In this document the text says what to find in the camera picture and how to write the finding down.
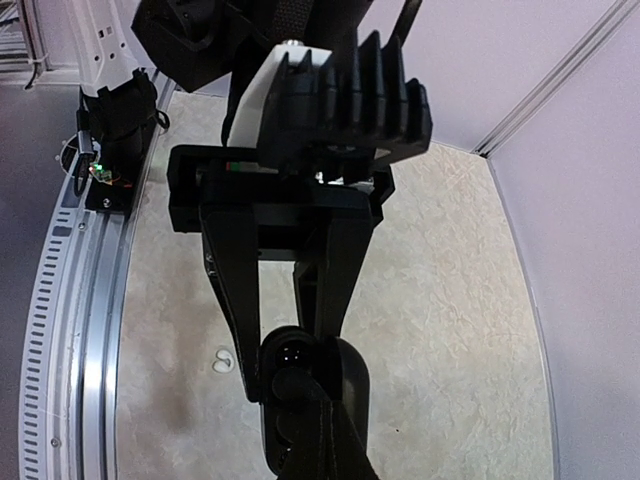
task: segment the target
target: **metal track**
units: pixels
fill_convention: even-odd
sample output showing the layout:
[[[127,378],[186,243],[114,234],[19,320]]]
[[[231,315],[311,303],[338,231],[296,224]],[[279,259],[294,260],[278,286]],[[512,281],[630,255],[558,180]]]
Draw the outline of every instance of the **metal track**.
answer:
[[[158,108],[175,84],[152,77]],[[158,132],[149,147],[144,185]],[[69,178],[38,267],[22,360],[20,477],[115,480],[115,400],[120,323],[137,207],[86,211]]]
[[[617,0],[575,47],[500,122],[472,153],[489,158],[540,110],[640,7],[640,0]]]

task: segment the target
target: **small white object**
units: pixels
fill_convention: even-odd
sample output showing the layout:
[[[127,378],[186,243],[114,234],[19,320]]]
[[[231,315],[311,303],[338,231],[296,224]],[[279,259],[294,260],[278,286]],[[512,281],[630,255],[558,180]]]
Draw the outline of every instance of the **small white object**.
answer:
[[[213,362],[213,370],[217,373],[229,373],[235,366],[233,354],[226,348],[221,348],[216,352],[217,360]]]

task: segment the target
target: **white panel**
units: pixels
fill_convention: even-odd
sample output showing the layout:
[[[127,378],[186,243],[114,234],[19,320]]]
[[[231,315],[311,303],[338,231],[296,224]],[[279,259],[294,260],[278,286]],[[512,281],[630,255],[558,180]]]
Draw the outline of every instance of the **white panel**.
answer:
[[[73,34],[61,0],[36,0],[38,24],[52,68],[77,68]]]
[[[640,472],[640,13],[492,162],[547,342],[563,480]]]
[[[62,0],[35,1],[38,8],[40,32],[49,54],[50,65],[52,68],[76,68],[78,60],[71,33],[72,26],[67,18]],[[138,0],[116,0],[121,12],[122,27],[125,30],[125,36],[131,51],[140,62],[140,66],[150,67],[153,63],[149,60],[149,57],[131,31],[131,22],[139,3]]]
[[[388,37],[404,0],[377,0],[361,35]],[[613,0],[425,1],[405,45],[426,83],[438,142],[472,150],[578,42]]]

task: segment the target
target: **screw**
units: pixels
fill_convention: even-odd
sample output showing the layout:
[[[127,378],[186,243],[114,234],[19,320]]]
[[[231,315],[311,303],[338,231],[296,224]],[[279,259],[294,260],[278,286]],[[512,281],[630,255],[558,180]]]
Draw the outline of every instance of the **screw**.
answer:
[[[282,42],[282,45],[288,45],[290,47],[304,47],[304,43],[301,40],[289,39]]]

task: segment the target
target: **black mount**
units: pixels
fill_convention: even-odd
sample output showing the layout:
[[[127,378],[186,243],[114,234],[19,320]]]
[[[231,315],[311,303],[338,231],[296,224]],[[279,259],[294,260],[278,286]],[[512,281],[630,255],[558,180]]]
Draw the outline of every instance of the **black mount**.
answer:
[[[130,213],[156,127],[156,99],[155,86],[140,70],[112,91],[103,88],[97,97],[83,96],[91,137],[100,144],[100,163],[118,178],[113,184],[93,180],[85,201],[87,209]]]
[[[168,171],[173,228],[202,233],[205,269],[234,339],[247,398],[263,406],[272,471],[284,475],[288,468],[303,476],[282,478],[310,478],[303,472],[315,471],[309,464],[315,452],[312,464],[322,472],[348,475],[366,465],[373,475],[329,478],[377,478],[365,453],[368,372],[337,337],[382,221],[382,202],[394,189],[391,170],[375,172],[368,191],[361,191],[301,175],[238,171],[256,160],[255,149],[174,148]],[[272,332],[262,346],[261,260],[295,263],[300,325]],[[333,433],[316,435],[321,430]],[[351,452],[352,460],[329,462],[334,451]]]

